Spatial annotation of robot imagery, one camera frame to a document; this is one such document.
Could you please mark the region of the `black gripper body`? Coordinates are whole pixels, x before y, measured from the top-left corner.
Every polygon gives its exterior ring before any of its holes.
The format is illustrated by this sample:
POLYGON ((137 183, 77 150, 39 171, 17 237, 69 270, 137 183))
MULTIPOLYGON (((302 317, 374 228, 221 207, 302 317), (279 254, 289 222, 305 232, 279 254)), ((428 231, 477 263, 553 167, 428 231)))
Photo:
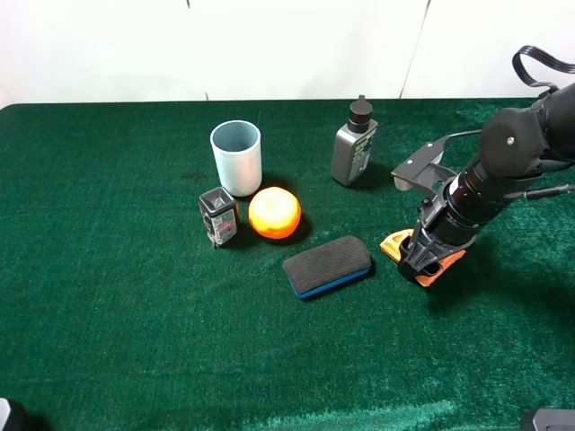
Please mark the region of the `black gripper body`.
POLYGON ((429 242, 467 249, 475 241, 483 224, 463 216, 456 200, 474 196, 465 186, 462 174, 449 179, 430 203, 421 207, 414 233, 423 234, 429 242))

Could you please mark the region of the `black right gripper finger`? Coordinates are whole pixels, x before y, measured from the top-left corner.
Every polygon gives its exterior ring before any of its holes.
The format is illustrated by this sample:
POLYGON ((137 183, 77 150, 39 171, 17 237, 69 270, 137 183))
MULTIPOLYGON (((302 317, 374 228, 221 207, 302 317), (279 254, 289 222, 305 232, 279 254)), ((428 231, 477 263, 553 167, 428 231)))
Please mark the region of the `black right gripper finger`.
POLYGON ((438 262, 428 264, 420 273, 415 277, 418 283, 433 283, 443 272, 442 266, 438 262))

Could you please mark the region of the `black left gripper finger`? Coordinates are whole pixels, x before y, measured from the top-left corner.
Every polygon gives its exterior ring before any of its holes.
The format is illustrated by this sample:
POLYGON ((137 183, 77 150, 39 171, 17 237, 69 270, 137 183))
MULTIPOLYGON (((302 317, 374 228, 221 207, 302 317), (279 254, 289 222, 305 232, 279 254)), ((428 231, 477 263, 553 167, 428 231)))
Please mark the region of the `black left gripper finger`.
POLYGON ((401 257, 402 261, 412 262, 415 246, 411 242, 401 243, 401 257))

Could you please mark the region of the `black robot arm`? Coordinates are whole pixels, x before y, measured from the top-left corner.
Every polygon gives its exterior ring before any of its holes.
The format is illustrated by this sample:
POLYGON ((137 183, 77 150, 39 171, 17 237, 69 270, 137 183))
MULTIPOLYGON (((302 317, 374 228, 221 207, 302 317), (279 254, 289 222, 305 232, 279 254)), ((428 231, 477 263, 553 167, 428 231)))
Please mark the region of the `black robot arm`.
POLYGON ((423 145, 397 166, 397 189, 424 194, 419 219, 404 238, 390 235, 400 274, 429 286, 460 259, 477 234, 547 172, 574 164, 574 87, 524 109, 497 111, 475 133, 476 155, 459 173, 440 165, 448 137, 423 145))

